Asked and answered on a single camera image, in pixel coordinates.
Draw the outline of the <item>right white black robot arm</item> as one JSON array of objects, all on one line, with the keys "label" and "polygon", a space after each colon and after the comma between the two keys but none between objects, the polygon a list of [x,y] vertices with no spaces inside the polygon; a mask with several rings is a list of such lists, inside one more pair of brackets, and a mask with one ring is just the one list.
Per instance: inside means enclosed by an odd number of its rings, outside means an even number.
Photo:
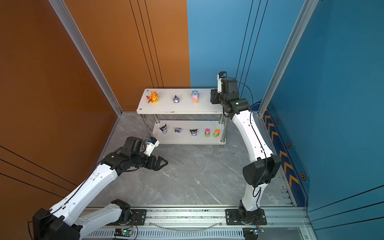
[{"label": "right white black robot arm", "polygon": [[256,125],[251,105],[246,99],[240,98],[237,79],[227,77],[226,72],[220,72],[217,81],[218,87],[211,90],[211,103],[220,104],[226,122],[232,120],[236,125],[250,158],[250,163],[243,167],[247,186],[239,204],[240,220],[245,225],[266,225],[261,198],[281,166],[281,157],[268,147]]}]

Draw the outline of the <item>grey purple kuromi toy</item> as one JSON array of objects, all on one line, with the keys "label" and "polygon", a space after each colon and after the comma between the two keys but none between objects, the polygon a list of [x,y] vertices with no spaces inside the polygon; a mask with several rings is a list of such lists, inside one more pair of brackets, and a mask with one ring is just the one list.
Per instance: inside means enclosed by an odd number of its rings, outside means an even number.
[{"label": "grey purple kuromi toy", "polygon": [[198,134],[198,129],[190,129],[190,133],[192,137],[196,137]]}]

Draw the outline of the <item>green orange toy car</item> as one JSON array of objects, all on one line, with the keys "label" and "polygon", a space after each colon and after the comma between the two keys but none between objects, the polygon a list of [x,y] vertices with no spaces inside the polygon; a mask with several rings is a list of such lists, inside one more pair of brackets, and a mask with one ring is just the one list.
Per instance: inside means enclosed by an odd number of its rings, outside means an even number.
[{"label": "green orange toy car", "polygon": [[220,130],[215,130],[214,134],[213,134],[213,137],[214,138],[218,138],[220,135]]}]

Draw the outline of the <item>blue grey eeyore toy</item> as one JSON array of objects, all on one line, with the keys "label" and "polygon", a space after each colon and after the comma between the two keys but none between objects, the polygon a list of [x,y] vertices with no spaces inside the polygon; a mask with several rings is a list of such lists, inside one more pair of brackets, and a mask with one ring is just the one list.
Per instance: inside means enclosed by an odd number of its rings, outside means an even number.
[{"label": "blue grey eeyore toy", "polygon": [[180,102],[180,98],[175,95],[174,98],[173,98],[173,102],[174,103],[179,103]]}]

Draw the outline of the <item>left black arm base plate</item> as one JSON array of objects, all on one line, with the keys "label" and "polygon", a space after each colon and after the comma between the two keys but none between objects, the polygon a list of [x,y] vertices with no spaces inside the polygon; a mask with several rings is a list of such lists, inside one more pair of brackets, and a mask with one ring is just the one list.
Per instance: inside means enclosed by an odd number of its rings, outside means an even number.
[{"label": "left black arm base plate", "polygon": [[147,216],[146,209],[123,210],[115,224],[120,226],[143,226]]}]

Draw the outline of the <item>ice cream cone toy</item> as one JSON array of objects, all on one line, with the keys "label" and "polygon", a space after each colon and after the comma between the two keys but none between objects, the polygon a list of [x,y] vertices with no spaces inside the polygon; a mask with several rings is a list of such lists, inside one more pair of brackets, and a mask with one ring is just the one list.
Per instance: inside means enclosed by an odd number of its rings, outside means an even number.
[{"label": "ice cream cone toy", "polygon": [[191,98],[192,98],[193,102],[194,102],[195,104],[197,104],[197,103],[199,102],[199,99],[200,99],[200,94],[199,94],[199,92],[198,92],[197,90],[193,90],[193,91],[192,91],[192,94],[191,94]]}]

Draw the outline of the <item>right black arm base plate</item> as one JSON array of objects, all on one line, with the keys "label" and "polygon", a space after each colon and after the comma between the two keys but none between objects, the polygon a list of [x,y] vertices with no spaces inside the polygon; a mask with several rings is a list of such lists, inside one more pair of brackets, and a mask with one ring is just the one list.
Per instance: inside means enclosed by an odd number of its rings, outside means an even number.
[{"label": "right black arm base plate", "polygon": [[252,212],[247,212],[242,208],[226,209],[226,223],[232,225],[259,225],[266,226],[267,217],[263,209],[257,209]]}]

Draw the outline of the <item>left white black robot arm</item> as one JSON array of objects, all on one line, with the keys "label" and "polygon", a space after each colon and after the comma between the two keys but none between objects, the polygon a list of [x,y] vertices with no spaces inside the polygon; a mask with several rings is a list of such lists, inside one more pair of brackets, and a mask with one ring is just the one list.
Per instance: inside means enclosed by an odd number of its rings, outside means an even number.
[{"label": "left white black robot arm", "polygon": [[162,157],[152,155],[160,142],[150,137],[142,140],[128,137],[123,147],[105,156],[93,172],[75,190],[49,210],[38,210],[28,222],[32,240],[81,240],[90,233],[110,224],[134,225],[131,205],[113,200],[106,207],[82,216],[89,203],[121,174],[141,168],[159,171],[168,164]]}]

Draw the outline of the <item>black white kuromi toy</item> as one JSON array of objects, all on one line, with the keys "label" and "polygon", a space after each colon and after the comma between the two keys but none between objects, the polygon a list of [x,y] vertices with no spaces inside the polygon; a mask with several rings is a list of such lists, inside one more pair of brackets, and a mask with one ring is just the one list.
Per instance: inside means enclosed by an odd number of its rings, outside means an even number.
[{"label": "black white kuromi toy", "polygon": [[168,132],[168,127],[167,125],[165,124],[164,126],[160,127],[160,130],[163,134],[166,134]]}]

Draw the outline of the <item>orange fox toy figure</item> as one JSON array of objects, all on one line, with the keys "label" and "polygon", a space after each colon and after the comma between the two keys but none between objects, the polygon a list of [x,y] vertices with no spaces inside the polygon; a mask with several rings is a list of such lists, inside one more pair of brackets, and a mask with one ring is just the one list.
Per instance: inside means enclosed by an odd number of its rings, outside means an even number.
[{"label": "orange fox toy figure", "polygon": [[151,91],[151,95],[147,96],[148,103],[155,104],[159,101],[159,95],[157,91]]}]

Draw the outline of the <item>pink green block toy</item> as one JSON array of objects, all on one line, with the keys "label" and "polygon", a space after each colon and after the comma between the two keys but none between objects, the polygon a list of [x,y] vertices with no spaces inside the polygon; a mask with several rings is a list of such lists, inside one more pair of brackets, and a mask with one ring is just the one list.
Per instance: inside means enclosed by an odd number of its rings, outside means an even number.
[{"label": "pink green block toy", "polygon": [[206,129],[205,130],[205,137],[210,137],[210,134],[211,134],[210,129]]}]

